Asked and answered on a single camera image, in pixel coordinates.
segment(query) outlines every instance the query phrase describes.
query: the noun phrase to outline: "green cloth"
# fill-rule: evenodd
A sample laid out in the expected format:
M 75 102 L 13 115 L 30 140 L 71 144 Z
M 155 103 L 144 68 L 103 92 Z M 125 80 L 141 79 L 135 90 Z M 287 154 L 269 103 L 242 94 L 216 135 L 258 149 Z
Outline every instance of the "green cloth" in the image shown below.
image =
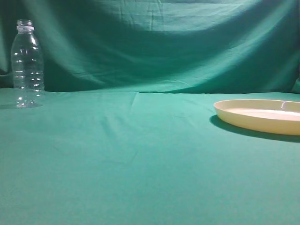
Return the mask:
M 300 94 L 300 78 L 296 81 L 292 91 Z
M 298 94 L 0 90 L 1 225 L 299 225 L 300 139 L 234 127 L 213 103 Z
M 287 92 L 298 77 L 298 0 L 11 0 L 0 8 L 0 74 L 9 72 L 16 20 L 32 19 L 49 91 Z

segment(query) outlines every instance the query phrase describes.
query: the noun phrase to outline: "plate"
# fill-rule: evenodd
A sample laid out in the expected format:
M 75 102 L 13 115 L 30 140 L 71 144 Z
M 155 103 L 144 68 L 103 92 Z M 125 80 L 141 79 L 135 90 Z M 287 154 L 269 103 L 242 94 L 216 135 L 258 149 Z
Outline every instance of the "plate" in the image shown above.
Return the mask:
M 281 135 L 300 135 L 300 102 L 240 99 L 216 102 L 218 117 L 232 125 Z

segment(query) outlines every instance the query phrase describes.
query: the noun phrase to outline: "green backdrop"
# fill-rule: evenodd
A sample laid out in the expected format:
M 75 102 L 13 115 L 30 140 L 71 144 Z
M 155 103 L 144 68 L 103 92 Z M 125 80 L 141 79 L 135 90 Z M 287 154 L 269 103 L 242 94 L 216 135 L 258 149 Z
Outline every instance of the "green backdrop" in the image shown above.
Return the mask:
M 32 19 L 49 91 L 291 91 L 298 0 L 13 0 L 0 14 L 0 85 L 17 19 Z

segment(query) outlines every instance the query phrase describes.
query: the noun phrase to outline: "clear plastic bottle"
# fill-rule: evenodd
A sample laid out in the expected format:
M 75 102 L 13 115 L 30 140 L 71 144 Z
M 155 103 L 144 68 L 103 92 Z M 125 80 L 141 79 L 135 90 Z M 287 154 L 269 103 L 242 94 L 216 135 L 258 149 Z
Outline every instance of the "clear plastic bottle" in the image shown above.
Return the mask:
M 16 106 L 35 107 L 44 94 L 43 55 L 30 20 L 18 20 L 17 30 L 11 50 Z

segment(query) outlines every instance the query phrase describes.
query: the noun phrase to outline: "oval tray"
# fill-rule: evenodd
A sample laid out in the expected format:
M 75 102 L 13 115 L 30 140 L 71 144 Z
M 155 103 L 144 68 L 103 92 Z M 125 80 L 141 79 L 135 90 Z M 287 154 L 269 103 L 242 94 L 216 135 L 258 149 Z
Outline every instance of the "oval tray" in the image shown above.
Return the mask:
M 221 120 L 241 128 L 300 135 L 300 102 L 240 99 L 216 102 L 214 107 Z

